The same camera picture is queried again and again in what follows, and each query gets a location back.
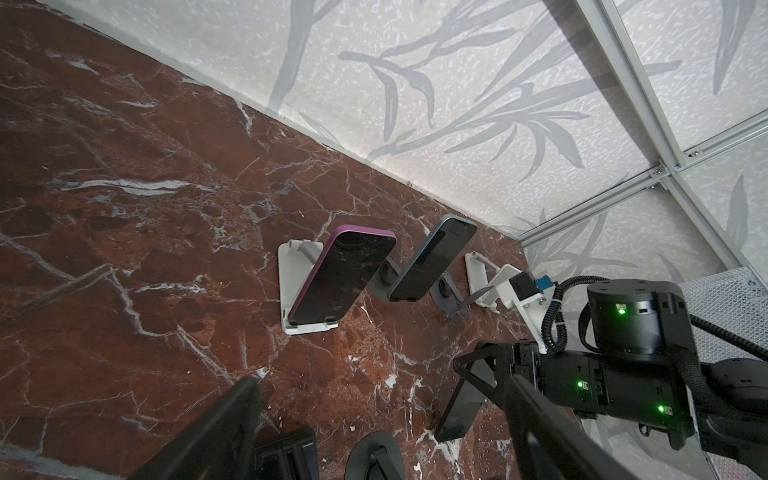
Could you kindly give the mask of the white folding phone stand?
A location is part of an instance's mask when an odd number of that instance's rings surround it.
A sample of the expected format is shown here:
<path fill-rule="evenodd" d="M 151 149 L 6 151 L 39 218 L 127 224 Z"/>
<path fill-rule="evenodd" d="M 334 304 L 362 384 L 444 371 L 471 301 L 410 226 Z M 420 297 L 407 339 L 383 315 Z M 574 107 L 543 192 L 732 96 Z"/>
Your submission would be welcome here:
<path fill-rule="evenodd" d="M 521 270 L 510 264 L 498 266 L 484 255 L 472 251 L 465 255 L 470 298 L 474 303 L 493 313 L 502 305 L 515 308 L 516 294 L 510 280 Z"/>

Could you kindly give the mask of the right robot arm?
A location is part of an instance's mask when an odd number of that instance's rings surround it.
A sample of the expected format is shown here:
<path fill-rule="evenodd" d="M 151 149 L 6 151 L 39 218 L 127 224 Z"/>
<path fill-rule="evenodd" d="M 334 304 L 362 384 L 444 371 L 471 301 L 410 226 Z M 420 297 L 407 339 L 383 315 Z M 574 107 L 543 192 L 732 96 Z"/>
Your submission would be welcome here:
<path fill-rule="evenodd" d="M 689 311 L 667 281 L 577 276 L 556 285 L 539 341 L 481 342 L 438 428 L 463 437 L 481 404 L 505 412 L 526 479 L 609 479 L 629 470 L 561 417 L 608 416 L 767 474 L 767 351 Z"/>

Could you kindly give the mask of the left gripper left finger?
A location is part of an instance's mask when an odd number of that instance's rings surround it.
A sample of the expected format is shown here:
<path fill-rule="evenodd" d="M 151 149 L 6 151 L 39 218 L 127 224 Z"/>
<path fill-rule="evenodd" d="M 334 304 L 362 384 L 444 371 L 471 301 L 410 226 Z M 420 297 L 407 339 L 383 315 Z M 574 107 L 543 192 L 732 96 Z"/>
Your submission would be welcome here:
<path fill-rule="evenodd" d="M 258 380 L 241 379 L 130 477 L 247 479 L 261 410 Z"/>

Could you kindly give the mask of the silver phone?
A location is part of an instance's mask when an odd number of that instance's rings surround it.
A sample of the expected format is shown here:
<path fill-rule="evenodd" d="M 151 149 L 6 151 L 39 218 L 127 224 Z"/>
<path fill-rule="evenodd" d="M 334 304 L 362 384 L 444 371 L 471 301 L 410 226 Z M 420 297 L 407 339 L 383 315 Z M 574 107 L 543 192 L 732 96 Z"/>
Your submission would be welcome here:
<path fill-rule="evenodd" d="M 488 397 L 461 377 L 438 422 L 434 438 L 439 443 L 464 438 Z"/>

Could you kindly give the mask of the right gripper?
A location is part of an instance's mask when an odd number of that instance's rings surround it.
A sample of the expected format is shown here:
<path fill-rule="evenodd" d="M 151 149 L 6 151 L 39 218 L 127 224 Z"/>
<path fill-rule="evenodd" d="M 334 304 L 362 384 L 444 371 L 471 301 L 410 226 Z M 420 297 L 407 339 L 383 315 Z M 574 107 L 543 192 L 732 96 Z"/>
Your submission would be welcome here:
<path fill-rule="evenodd" d="M 658 430 L 681 449 L 694 426 L 678 354 L 696 351 L 682 289 L 668 281 L 571 278 L 556 286 L 554 309 L 580 285 L 587 288 L 593 343 L 541 354 L 534 342 L 480 342 L 453 360 L 459 375 L 453 406 L 479 409 L 489 401 L 506 412 L 514 373 L 556 405 Z"/>

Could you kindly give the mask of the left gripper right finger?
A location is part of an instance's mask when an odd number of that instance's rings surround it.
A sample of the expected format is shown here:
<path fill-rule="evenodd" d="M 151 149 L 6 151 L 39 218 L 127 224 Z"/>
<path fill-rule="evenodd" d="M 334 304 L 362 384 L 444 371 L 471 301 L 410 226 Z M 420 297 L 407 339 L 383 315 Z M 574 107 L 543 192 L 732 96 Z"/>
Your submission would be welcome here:
<path fill-rule="evenodd" d="M 505 415 L 523 479 L 633 479 L 530 382 L 505 385 Z"/>

